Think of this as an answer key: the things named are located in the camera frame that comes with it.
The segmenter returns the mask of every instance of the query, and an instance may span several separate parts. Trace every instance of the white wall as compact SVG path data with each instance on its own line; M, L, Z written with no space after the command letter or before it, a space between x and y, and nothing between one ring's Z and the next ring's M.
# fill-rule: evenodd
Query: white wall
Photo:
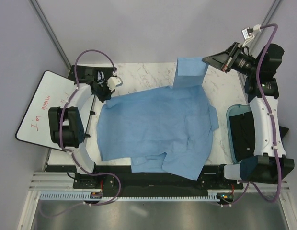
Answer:
M37 0L70 62L101 49L115 63L173 62L242 42L273 0ZM86 54L80 63L105 63Z
M14 134L45 70L67 73L28 0L0 0L0 230L16 229L46 149Z
M287 156L295 161L295 169L286 177L297 208L297 0L285 0L273 17L279 28L273 43L284 50L283 62L275 75L279 87L279 123L289 128L284 138ZM272 29L267 29L257 48L265 45Z

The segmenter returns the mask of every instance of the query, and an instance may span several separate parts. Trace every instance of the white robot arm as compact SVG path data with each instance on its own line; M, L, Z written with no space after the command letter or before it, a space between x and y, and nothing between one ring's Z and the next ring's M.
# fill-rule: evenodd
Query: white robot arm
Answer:
M122 85L122 80L119 77L111 76L105 80L104 86L107 87L109 92L113 93L116 87ZM64 123L63 123L63 144L65 149L69 150L67 153L73 152L74 158L83 169L89 173L93 172L94 161L90 158L86 150L86 135L85 130L81 122L79 111L82 109L86 101L91 97L93 92L97 92L96 89L92 89L92 83L81 83L78 91L72 100L69 102L68 107L65 110ZM54 143L59 143L59 118L62 108L50 108L48 111L51 139ZM77 172L85 174L79 167Z
M294 168L293 159L286 157L286 152L281 142L278 129L277 105L278 87L274 74L282 63L284 50L276 45L270 44L264 54L263 62L259 70L259 81L261 89L271 107L270 114L262 94L257 85L256 70L263 50L254 58L249 55L246 44L254 38L254 31L260 30L261 26L242 30L245 42L235 42L225 51L204 57L203 61L225 73L231 69L247 76L244 90L248 96L248 102L254 117L255 127L255 150L252 157L242 159L238 164L224 165L223 175L226 179L261 182L268 184L277 183L278 170L274 155L274 148L281 165L281 176L286 177ZM273 143L273 128L270 116L273 115L276 129L276 142Z

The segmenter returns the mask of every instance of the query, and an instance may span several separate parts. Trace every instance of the blue cloth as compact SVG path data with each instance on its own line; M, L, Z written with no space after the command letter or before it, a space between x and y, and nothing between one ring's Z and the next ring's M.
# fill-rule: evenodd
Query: blue cloth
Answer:
M168 172L197 180L218 128L201 84L201 57L179 58L173 88L114 97L97 125L102 161L131 157L132 172Z
M208 65L202 62L202 57L179 57L173 88L184 88L202 85Z

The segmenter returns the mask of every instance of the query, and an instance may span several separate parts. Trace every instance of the red handwriting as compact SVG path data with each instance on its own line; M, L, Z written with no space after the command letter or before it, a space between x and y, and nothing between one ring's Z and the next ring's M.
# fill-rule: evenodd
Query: red handwriting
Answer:
M51 96L47 96L47 97L45 98L44 103L43 103L43 106L42 106L42 109L43 109L43 110L48 109L48 108L47 108L47 104L48 104L48 101L49 101L50 98L51 98Z
M39 131L38 130L38 124L36 124L36 125L30 124L30 127L35 127L37 129L37 131Z

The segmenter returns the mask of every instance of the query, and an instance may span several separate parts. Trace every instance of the white marble tabletop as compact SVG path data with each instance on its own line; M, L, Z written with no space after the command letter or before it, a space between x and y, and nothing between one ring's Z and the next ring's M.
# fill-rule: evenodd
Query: white marble tabletop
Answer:
M90 64L88 66L108 66L101 64ZM123 80L123 85L118 87L113 96L163 87L173 84L176 63L126 63L116 64L117 73ZM243 90L236 71L223 73L213 67L209 67L204 78L203 88L217 110L219 129L214 131L214 138L210 156L206 162L209 164L232 163L229 150L228 129L226 122L226 111L234 104L246 104ZM97 165L130 165L130 158L111 161L101 161L97 146L96 124L103 103L96 100L94 111L87 133L86 149L90 157ZM49 165L73 165L70 156L62 151L51 150L48 160Z

